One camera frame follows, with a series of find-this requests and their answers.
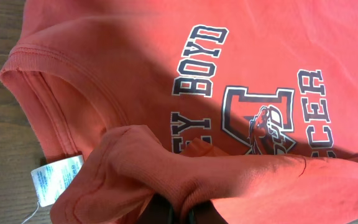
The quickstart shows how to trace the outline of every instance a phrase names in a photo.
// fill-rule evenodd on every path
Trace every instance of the wooden table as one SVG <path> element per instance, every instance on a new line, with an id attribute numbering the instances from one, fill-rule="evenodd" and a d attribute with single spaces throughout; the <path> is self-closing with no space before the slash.
<path id="1" fill-rule="evenodd" d="M 0 0 L 0 69 L 19 39 L 24 0 Z M 20 105 L 0 82 L 0 223 L 21 223 L 36 208 L 30 171 L 43 161 L 41 147 Z M 50 223 L 50 207 L 28 223 Z"/>

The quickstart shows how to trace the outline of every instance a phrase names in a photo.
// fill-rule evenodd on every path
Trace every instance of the wooden surface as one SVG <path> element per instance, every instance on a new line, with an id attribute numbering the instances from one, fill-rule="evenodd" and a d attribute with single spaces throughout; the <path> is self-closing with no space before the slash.
<path id="1" fill-rule="evenodd" d="M 0 69 L 19 39 L 23 5 L 24 0 L 0 0 Z M 36 207 L 30 171 L 42 159 L 27 118 L 0 83 L 0 223 L 21 223 Z M 50 223 L 49 208 L 41 208 L 28 223 Z"/>

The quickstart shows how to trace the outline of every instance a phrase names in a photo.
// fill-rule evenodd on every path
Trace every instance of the shirt tag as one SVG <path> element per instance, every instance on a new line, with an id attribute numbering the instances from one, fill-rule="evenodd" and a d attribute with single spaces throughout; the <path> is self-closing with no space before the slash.
<path id="1" fill-rule="evenodd" d="M 66 190 L 84 163 L 75 156 L 47 164 L 31 171 L 32 181 L 41 207 L 51 205 Z"/>

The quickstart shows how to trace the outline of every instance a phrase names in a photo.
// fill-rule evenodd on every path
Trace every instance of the red fabric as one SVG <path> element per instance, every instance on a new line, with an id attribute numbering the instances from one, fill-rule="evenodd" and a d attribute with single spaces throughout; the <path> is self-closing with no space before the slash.
<path id="1" fill-rule="evenodd" d="M 178 155 L 147 127 L 126 126 L 105 134 L 50 214 L 54 223 L 134 223 L 155 192 L 182 218 L 215 198 L 228 223 L 347 223 L 358 217 L 358 163 L 227 156 L 199 139 Z"/>
<path id="2" fill-rule="evenodd" d="M 0 79 L 50 162 L 87 159 L 106 131 L 144 124 L 177 154 L 200 138 L 231 156 L 346 159 L 309 161 L 347 180 L 348 164 L 358 170 L 358 2 L 28 0 Z M 358 186 L 297 190 L 358 198 Z M 288 206 L 293 191 L 281 192 Z"/>

